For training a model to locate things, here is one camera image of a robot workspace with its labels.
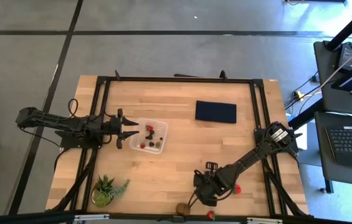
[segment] black desk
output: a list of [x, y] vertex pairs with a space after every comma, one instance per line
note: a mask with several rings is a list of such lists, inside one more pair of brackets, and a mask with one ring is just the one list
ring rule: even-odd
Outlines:
[[[335, 71], [338, 52], [330, 52], [324, 48], [322, 42], [315, 42], [314, 53], [317, 62], [318, 74], [322, 84]], [[340, 78], [342, 75], [342, 73], [338, 72], [331, 81]], [[321, 89], [321, 92], [323, 98], [289, 121], [288, 125], [290, 127], [293, 129], [298, 129], [300, 126], [313, 119], [314, 112], [316, 111], [333, 111], [352, 114], [352, 95], [349, 92], [332, 89], [331, 83], [325, 85]]]
[[335, 163], [330, 143], [326, 136], [325, 127], [343, 123], [352, 126], [352, 116], [337, 115], [331, 113], [315, 113], [318, 143], [320, 145], [321, 163], [324, 178], [352, 184], [352, 167], [341, 166]]

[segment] red object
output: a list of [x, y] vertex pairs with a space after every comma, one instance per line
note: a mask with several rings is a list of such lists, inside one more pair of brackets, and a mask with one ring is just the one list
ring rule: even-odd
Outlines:
[[214, 212], [213, 212], [213, 211], [209, 211], [206, 215], [207, 215], [211, 220], [214, 220]]
[[241, 191], [242, 190], [241, 190], [240, 186], [238, 184], [236, 184], [235, 185], [235, 194], [240, 194]]

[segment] brown ball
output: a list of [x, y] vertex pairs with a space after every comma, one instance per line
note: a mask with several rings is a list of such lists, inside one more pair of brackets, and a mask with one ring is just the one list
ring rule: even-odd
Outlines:
[[178, 203], [176, 207], [176, 212], [178, 215], [185, 216], [185, 215], [189, 215], [189, 213], [191, 212], [191, 209], [186, 203]]

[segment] plant pot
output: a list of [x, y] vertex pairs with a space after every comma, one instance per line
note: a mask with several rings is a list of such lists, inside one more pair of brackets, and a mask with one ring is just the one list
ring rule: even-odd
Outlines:
[[108, 199], [108, 202], [105, 202], [102, 206], [101, 205], [97, 205], [96, 204], [96, 202], [95, 202], [95, 194], [102, 194], [101, 192], [99, 192], [97, 189], [94, 189], [94, 190], [92, 190], [92, 192], [91, 192], [91, 202], [93, 202], [93, 204], [95, 205], [95, 206], [97, 206], [97, 207], [99, 207], [99, 208], [101, 208], [101, 207], [104, 207], [104, 206], [107, 206], [107, 205], [109, 205], [109, 203], [111, 203], [112, 202], [112, 200], [113, 200], [113, 198], [111, 198], [111, 197], [107, 197], [107, 199]]

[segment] black table leg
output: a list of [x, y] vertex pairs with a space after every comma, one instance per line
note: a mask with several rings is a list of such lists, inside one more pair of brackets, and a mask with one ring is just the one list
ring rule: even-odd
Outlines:
[[324, 193], [333, 194], [332, 180], [325, 180], [325, 188], [320, 189]]
[[290, 120], [288, 122], [288, 125], [294, 130], [296, 130], [307, 122], [309, 122], [310, 120], [312, 120], [314, 118], [314, 112], [316, 111], [325, 111], [324, 102], [322, 98], [315, 102], [313, 105], [311, 105], [309, 108], [307, 108], [305, 111], [303, 111], [296, 118]]

